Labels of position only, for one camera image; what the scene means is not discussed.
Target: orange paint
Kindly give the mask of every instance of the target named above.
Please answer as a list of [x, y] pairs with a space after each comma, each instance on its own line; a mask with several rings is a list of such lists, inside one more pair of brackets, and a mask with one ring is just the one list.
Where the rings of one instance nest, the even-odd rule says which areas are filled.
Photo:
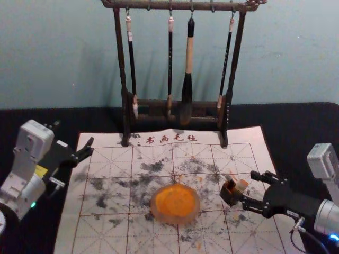
[[184, 217], [193, 211], [195, 198], [189, 189], [181, 184], [175, 184], [158, 193], [155, 203], [163, 214]]

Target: teal wall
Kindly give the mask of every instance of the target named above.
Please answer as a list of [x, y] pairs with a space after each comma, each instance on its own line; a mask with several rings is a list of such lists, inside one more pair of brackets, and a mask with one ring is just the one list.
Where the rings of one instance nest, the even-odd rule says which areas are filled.
[[[233, 102], [339, 103], [338, 8], [337, 0], [269, 0], [248, 13]], [[138, 97], [165, 99], [169, 13], [130, 16]], [[173, 96], [180, 99], [190, 13], [173, 16]], [[131, 89], [124, 10], [120, 17]], [[230, 13], [196, 11], [194, 19], [193, 99], [216, 100]], [[99, 0], [1, 1], [0, 91], [0, 108], [121, 105], [112, 10]]]

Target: table surface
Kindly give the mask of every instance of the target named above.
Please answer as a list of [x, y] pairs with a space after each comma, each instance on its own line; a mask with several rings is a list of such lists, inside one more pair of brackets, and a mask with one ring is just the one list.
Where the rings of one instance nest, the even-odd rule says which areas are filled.
[[[339, 153], [339, 105], [333, 103], [291, 103], [233, 105], [230, 111], [230, 129], [260, 125], [271, 153], [276, 171], [290, 180], [291, 187], [301, 193], [319, 199], [330, 199], [326, 187], [315, 180], [308, 167], [306, 156], [315, 143], [332, 143]], [[0, 183], [3, 182], [13, 162], [19, 127], [34, 119], [40, 123], [61, 120], [56, 136], [76, 148], [81, 132], [122, 132], [119, 108], [68, 108], [49, 110], [1, 110], [0, 111]], [[158, 131], [168, 128], [165, 121], [147, 121], [138, 124], [133, 132]], [[213, 123], [197, 125], [190, 123], [187, 130], [216, 130]], [[62, 172], [68, 182], [70, 171]], [[3, 239], [0, 253], [53, 253], [58, 225], [63, 210], [67, 188], [61, 190], [52, 201], [42, 198], [37, 206], [23, 219], [20, 226]], [[315, 233], [329, 248], [336, 247], [326, 237]], [[303, 238], [307, 250], [322, 253], [320, 248]]]

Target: hanging brush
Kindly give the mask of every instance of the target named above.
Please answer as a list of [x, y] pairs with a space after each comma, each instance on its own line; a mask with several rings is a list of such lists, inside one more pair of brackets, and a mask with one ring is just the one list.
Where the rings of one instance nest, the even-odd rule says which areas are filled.
[[181, 93], [180, 124], [187, 125], [192, 116], [192, 57], [194, 20], [193, 12], [187, 25], [186, 73]]
[[226, 75], [226, 68], [227, 68], [227, 61], [228, 61], [229, 46], [230, 46], [230, 43], [231, 43], [232, 30], [233, 30], [233, 25], [234, 25], [234, 18], [233, 17], [234, 17], [234, 12], [232, 12], [232, 17], [229, 21], [229, 30], [228, 30], [226, 53], [225, 53], [225, 59], [224, 59], [224, 68], [222, 69], [220, 92], [219, 92], [219, 98], [218, 98], [218, 104], [217, 104], [218, 114], [219, 114], [220, 108], [221, 108], [222, 91], [224, 90], [224, 82], [225, 82], [225, 75]]
[[136, 118], [138, 118], [138, 99], [137, 99], [137, 87], [136, 87], [136, 72], [134, 69], [134, 54], [133, 54], [133, 35], [132, 35], [132, 19], [129, 16], [129, 10], [126, 9], [126, 26], [128, 36], [128, 49], [129, 49], [129, 60], [131, 64], [131, 76], [132, 76], [132, 93], [133, 93], [133, 112]]
[[168, 20], [168, 98], [167, 98], [167, 116], [171, 115], [172, 108], [172, 35], [174, 19], [172, 10], [169, 11], [170, 17]]

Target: grid paper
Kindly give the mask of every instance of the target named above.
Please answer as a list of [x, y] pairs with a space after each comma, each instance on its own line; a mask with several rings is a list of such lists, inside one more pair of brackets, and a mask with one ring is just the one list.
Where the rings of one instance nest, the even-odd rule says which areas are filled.
[[[95, 149], [72, 172], [55, 253], [297, 253], [292, 219], [266, 219], [219, 196], [232, 177], [262, 199], [268, 185], [250, 172], [274, 168], [260, 128], [229, 131], [227, 149], [213, 132], [134, 133], [127, 148], [119, 134], [83, 133], [79, 147], [89, 137]], [[172, 183], [199, 195], [201, 212], [189, 225], [159, 223], [150, 213], [152, 194]], [[299, 235], [296, 243], [302, 247]]]

